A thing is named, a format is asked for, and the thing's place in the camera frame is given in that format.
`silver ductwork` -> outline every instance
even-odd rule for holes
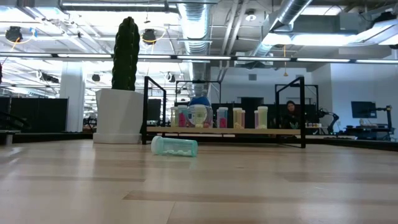
[[[189,55],[207,55],[209,54],[210,44],[201,42],[200,40],[209,37],[210,25],[210,5],[209,4],[178,4],[185,39],[192,41],[185,42],[185,49]],[[209,63],[190,63],[191,80],[210,80],[210,64]],[[208,85],[193,84],[192,95],[206,96]]]
[[[281,24],[293,23],[312,0],[284,0],[279,9],[278,21]]]
[[[291,25],[311,2],[312,0],[284,0],[277,12],[277,16],[273,19],[270,19],[270,16],[267,17],[265,21],[267,30],[265,33],[268,34],[275,28]],[[263,43],[262,41],[251,52],[251,56],[266,56],[272,47],[273,45]]]

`plastic bottle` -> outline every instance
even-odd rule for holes
[[[217,110],[217,128],[227,128],[228,125],[228,108],[220,107]]]
[[[171,121],[170,125],[171,127],[178,127],[178,107],[172,106],[172,115],[171,115]]]
[[[268,107],[259,106],[259,129],[267,129],[267,117],[268,117]]]
[[[181,128],[187,127],[187,117],[188,117],[188,106],[179,105],[178,106],[178,126]]]
[[[157,155],[192,156],[198,154],[198,143],[194,140],[162,138],[155,136],[150,150]]]
[[[234,128],[242,128],[242,108],[233,108]]]
[[[244,117],[246,115],[246,111],[242,110],[242,114],[241,115],[242,115],[241,126],[242,126],[242,128],[244,128]]]
[[[254,111],[254,128],[259,128],[259,111]]]

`plastic container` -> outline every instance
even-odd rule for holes
[[[194,140],[171,139],[155,136],[150,150],[157,155],[192,156],[198,154],[198,143]]]
[[[170,125],[171,127],[178,127],[178,107],[172,106],[172,115],[170,119]]]
[[[187,117],[188,117],[188,106],[179,105],[178,106],[178,126],[182,128],[187,127]]]
[[[242,113],[241,113],[241,115],[242,115],[242,123],[241,123],[241,126],[242,126],[242,128],[244,128],[244,116],[246,115],[246,111],[245,110],[242,110]]]
[[[203,123],[207,117],[207,109],[205,105],[191,105],[189,106],[190,116],[189,120],[195,128],[203,128]]]
[[[259,129],[267,129],[267,117],[268,117],[268,107],[266,106],[259,106],[258,108],[259,111]]]
[[[254,111],[254,128],[259,128],[259,111]]]
[[[228,127],[228,108],[220,107],[217,110],[217,128]]]
[[[242,127],[242,108],[233,108],[234,112],[234,128]]]

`wooden shelf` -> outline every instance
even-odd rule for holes
[[[147,127],[155,133],[207,133],[207,134],[300,134],[298,129],[235,129],[235,128],[179,128]]]

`computer monitor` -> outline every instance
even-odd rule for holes
[[[159,121],[160,120],[160,107],[162,100],[149,99],[148,100],[148,117],[147,121]]]
[[[375,102],[352,101],[353,118],[377,118]]]

